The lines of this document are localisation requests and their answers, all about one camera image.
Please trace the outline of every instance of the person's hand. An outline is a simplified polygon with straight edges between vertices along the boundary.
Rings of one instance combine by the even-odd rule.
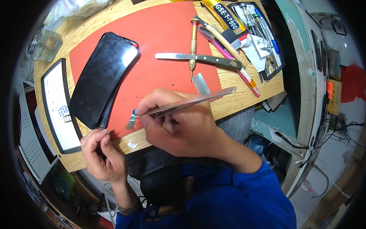
[[[81,140],[81,150],[84,155],[88,172],[95,178],[109,182],[127,182],[127,166],[125,159],[112,145],[107,129],[94,129]],[[106,159],[103,160],[96,152],[98,143]]]
[[[172,92],[157,88],[141,99],[135,113],[141,116],[141,123],[146,131],[146,140],[152,145],[174,156],[215,157],[222,149],[223,138],[227,136],[215,124],[208,101],[187,109],[153,119],[143,115],[150,108],[174,103],[196,95]]]

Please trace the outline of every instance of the glass bottle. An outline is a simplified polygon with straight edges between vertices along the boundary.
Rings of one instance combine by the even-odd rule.
[[[53,61],[62,45],[61,36],[50,30],[40,29],[28,46],[31,60]]]

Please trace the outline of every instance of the screwdriver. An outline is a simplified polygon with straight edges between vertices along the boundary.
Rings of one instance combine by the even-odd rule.
[[[192,39],[191,39],[191,55],[196,55],[196,46],[197,46],[197,25],[198,19],[191,19],[192,23]],[[193,70],[196,67],[196,60],[189,60],[189,69],[191,70],[191,82],[193,76]]]

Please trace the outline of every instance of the wooden knife handle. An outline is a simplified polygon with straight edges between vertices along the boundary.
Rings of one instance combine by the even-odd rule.
[[[197,61],[211,63],[215,65],[225,66],[231,69],[240,70],[242,69],[243,65],[240,61],[231,60],[216,56],[205,56],[205,55],[197,55]]]
[[[215,38],[226,48],[229,53],[235,58],[235,60],[240,61],[243,64],[243,68],[247,66],[247,62],[239,55],[239,53],[231,46],[231,44],[218,32],[216,31],[211,25],[206,26]]]

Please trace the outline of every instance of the small label sticker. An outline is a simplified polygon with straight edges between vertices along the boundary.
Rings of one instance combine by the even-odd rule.
[[[129,147],[131,147],[132,149],[136,148],[137,144],[133,144],[131,143],[132,139],[129,141],[129,143],[127,144]]]

